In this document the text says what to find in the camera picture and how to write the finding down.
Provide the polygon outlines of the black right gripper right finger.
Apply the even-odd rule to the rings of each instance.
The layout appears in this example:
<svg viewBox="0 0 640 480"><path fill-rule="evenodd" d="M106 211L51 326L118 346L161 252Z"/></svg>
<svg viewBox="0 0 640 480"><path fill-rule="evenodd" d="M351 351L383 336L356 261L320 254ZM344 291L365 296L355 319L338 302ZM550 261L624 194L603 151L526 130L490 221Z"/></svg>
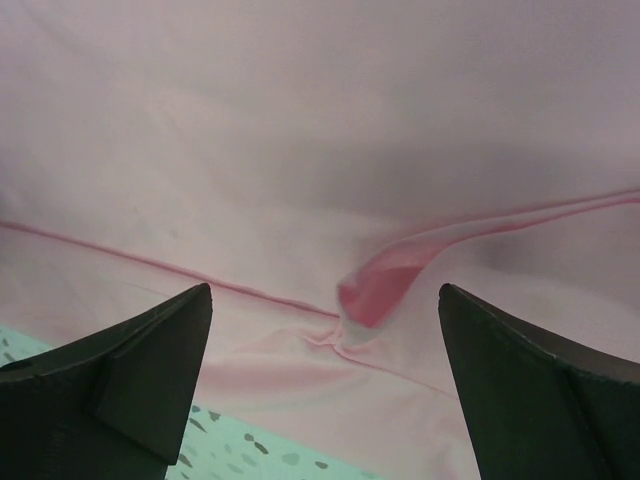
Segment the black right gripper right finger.
<svg viewBox="0 0 640 480"><path fill-rule="evenodd" d="M638 478L638 364L452 284L438 315L482 478Z"/></svg>

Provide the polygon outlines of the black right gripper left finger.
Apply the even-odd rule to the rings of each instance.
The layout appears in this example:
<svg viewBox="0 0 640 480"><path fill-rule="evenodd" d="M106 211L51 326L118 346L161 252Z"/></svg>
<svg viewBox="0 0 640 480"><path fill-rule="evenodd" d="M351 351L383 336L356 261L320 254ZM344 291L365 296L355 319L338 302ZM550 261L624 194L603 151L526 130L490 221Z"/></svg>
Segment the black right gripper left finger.
<svg viewBox="0 0 640 480"><path fill-rule="evenodd" d="M1 369L1 476L162 479L176 464L212 319L196 285Z"/></svg>

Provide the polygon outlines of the pink t shirt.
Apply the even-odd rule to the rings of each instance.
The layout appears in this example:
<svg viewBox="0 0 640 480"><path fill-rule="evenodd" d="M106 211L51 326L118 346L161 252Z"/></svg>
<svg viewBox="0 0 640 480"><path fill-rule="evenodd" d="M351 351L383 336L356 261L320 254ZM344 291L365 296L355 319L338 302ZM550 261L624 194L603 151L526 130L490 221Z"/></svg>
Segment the pink t shirt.
<svg viewBox="0 0 640 480"><path fill-rule="evenodd" d="M639 358L635 1L5 1L1 359L197 283L172 479L475 479L456 284Z"/></svg>

